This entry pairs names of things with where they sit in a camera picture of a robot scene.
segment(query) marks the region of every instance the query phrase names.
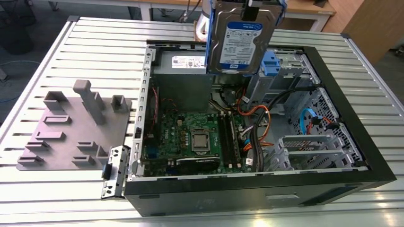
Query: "floor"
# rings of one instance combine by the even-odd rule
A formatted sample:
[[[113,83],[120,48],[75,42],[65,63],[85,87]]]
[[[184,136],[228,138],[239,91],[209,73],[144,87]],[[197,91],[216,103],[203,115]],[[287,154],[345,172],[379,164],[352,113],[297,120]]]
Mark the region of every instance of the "floor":
[[[27,27],[27,30],[35,42],[35,49],[24,55],[11,55],[0,48],[0,64],[16,60],[40,62],[69,15],[115,19],[131,18],[128,8],[121,6],[59,3],[59,8],[59,11],[53,12],[47,2],[33,1],[32,10],[37,22],[35,25]],[[177,20],[181,12],[181,10],[173,10],[167,13],[167,17],[161,17],[161,13],[155,10],[153,17],[157,21],[173,21]],[[188,21],[192,22],[197,17],[199,13],[192,14]],[[32,62],[19,62],[1,66],[1,69],[9,75],[9,80],[0,83],[0,124],[4,122],[15,104],[16,99],[13,98],[21,93],[32,74],[35,73],[36,67],[37,64]],[[376,70],[399,99],[404,102],[404,90],[401,85],[404,84],[404,57],[396,57],[392,52],[388,52],[381,61],[376,64]]]

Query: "hard drive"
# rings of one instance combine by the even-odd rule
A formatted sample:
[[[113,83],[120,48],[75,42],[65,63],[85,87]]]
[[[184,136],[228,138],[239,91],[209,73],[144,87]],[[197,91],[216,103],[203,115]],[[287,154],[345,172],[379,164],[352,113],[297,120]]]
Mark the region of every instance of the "hard drive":
[[[263,1],[260,8],[249,7],[247,2],[216,2],[208,40],[209,73],[257,72],[284,7],[277,0]]]

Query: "blue drive bracket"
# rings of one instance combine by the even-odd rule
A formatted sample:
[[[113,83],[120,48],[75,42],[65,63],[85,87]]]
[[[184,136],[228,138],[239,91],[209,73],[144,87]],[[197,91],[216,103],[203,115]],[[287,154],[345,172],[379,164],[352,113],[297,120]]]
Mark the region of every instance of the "blue drive bracket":
[[[261,61],[261,68],[265,76],[275,77],[277,75],[280,71],[280,64],[275,52],[267,51]]]

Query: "blue hard drive label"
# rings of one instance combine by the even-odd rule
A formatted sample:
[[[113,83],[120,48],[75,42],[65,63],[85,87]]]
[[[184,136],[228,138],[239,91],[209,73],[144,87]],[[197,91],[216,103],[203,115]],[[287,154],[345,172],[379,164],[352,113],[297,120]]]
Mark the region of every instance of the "blue hard drive label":
[[[263,24],[229,22],[220,55],[223,69],[240,70],[248,67],[256,45],[255,37],[261,34]]]

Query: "ram slot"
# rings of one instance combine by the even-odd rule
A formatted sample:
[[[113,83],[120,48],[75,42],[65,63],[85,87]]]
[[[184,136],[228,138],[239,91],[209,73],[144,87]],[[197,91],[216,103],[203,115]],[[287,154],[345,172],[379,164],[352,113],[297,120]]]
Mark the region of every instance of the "ram slot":
[[[233,127],[229,120],[229,116],[224,115],[219,117],[219,138],[221,145],[221,158],[223,163],[227,166],[228,164],[236,164],[236,151],[235,151],[235,142],[233,142]]]
[[[237,163],[237,158],[236,158],[236,135],[235,135],[235,126],[232,122],[231,115],[227,115],[225,118],[225,128],[227,128],[227,140],[228,140],[228,156],[231,163],[235,165]]]

